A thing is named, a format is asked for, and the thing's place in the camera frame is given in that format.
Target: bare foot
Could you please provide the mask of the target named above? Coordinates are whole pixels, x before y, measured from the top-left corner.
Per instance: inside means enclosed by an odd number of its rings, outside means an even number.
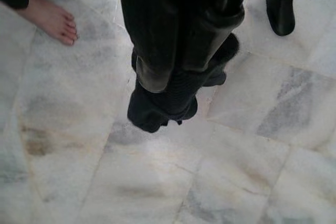
[[[78,38],[73,16],[47,0],[29,0],[26,9],[16,12],[65,45],[73,45]]]

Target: marble floor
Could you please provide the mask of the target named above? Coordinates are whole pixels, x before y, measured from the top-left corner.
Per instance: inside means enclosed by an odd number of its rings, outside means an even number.
[[[73,47],[0,6],[1,223],[336,223],[336,0],[295,0],[287,37],[245,0],[226,83],[155,134],[126,118],[120,0],[51,1]]]

